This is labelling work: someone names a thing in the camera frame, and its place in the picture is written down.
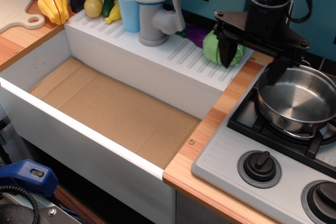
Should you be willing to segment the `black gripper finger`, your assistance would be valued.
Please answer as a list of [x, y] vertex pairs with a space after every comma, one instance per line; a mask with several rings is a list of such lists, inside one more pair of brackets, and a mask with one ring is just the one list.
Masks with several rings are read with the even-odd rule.
[[291, 65], [291, 60], [284, 56], [276, 58], [268, 69], [267, 85], [274, 85]]
[[236, 54], [237, 42], [228, 37], [224, 32], [220, 32], [217, 35], [217, 39], [220, 62], [227, 68]]

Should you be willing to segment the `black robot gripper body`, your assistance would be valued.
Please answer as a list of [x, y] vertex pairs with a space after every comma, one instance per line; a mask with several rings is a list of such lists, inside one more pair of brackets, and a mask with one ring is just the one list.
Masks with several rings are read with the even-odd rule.
[[303, 23], [310, 15], [292, 18], [290, 4], [291, 0], [249, 0], [246, 12], [216, 11], [214, 34], [217, 36], [224, 32], [237, 45], [274, 59], [284, 56], [291, 60], [291, 65], [299, 65], [310, 44], [294, 32], [287, 22]]

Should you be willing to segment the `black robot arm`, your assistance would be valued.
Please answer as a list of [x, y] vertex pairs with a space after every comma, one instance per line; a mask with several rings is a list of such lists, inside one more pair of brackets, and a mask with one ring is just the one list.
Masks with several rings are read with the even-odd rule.
[[308, 12], [301, 18], [291, 17], [291, 1], [249, 0], [246, 12], [216, 11], [214, 34], [221, 64], [229, 66], [238, 45], [269, 55], [274, 58], [267, 74], [269, 85], [274, 85], [288, 68], [300, 66], [310, 44], [289, 24], [310, 18], [312, 0], [306, 0]]

